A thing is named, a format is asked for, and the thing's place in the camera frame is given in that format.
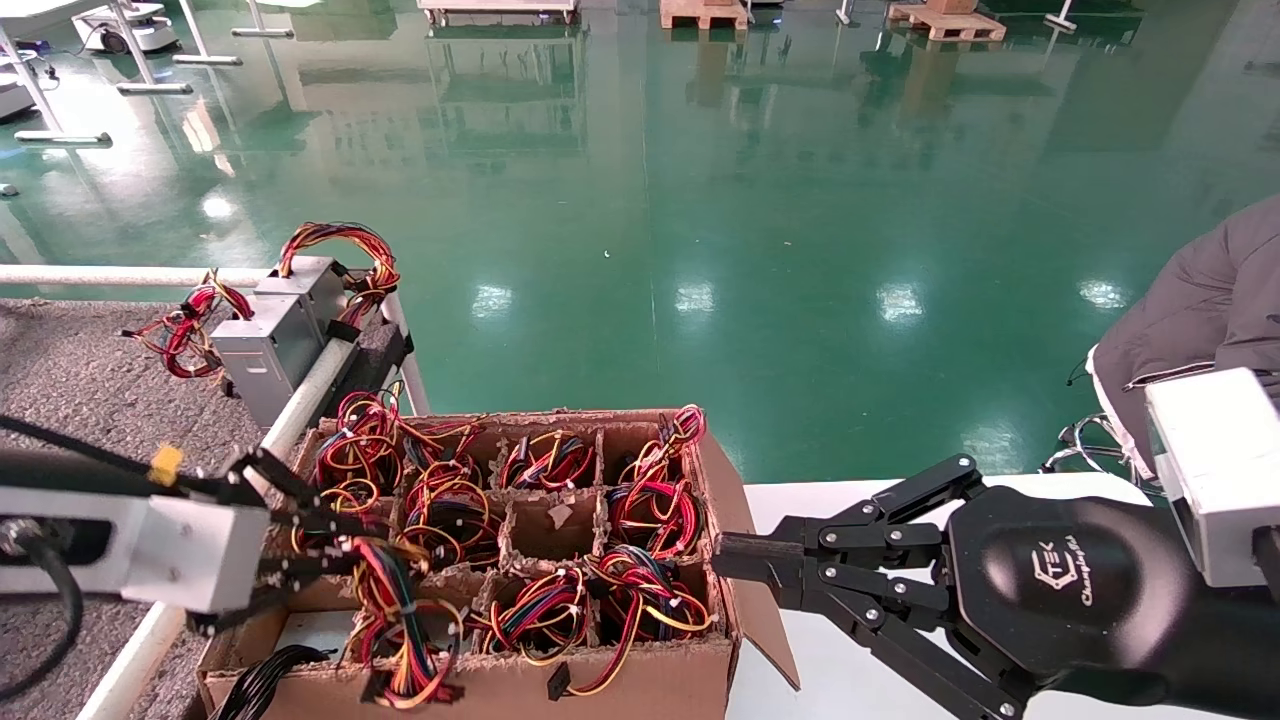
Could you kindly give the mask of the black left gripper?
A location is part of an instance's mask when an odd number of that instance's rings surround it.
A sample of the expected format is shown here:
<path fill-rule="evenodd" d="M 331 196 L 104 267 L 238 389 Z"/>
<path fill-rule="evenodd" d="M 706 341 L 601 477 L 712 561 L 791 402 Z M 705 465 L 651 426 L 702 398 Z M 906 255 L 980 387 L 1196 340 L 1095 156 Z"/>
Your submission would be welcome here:
<path fill-rule="evenodd" d="M 65 492 L 151 495 L 191 498 L 248 498 L 251 484 L 230 483 L 221 478 L 178 475 L 174 486 L 164 486 L 148 477 L 151 466 L 115 454 L 91 457 L 59 448 L 9 448 L 1 451 L 4 487 L 56 489 Z M 346 516 L 329 509 L 319 492 L 296 475 L 268 448 L 255 448 L 230 462 L 232 480 L 265 480 L 282 500 L 266 500 L 275 524 L 324 533 L 346 534 Z M 186 611 L 186 629 L 210 638 L 242 626 L 256 616 L 283 607 L 324 577 L 351 574 L 349 555 L 302 556 L 298 559 L 266 557 L 250 583 L 250 596 L 238 607 L 219 612 Z"/>

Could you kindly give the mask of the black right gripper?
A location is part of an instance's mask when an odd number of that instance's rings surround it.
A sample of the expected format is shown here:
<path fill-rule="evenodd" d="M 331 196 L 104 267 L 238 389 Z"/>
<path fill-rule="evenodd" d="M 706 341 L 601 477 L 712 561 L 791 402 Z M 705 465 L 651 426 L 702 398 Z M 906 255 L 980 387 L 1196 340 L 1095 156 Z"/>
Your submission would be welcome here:
<path fill-rule="evenodd" d="M 1277 716 L 1277 605 L 1261 587 L 1207 585 L 1169 511 L 984 491 L 975 459 L 957 454 L 828 518 L 726 530 L 712 566 L 828 619 L 956 719 L 1020 719 L 1032 691 Z M 957 614 L 938 585 L 801 575 L 925 568 L 947 539 L 923 516 L 970 498 L 946 523 Z M 960 655 L 928 638 L 938 629 Z"/>

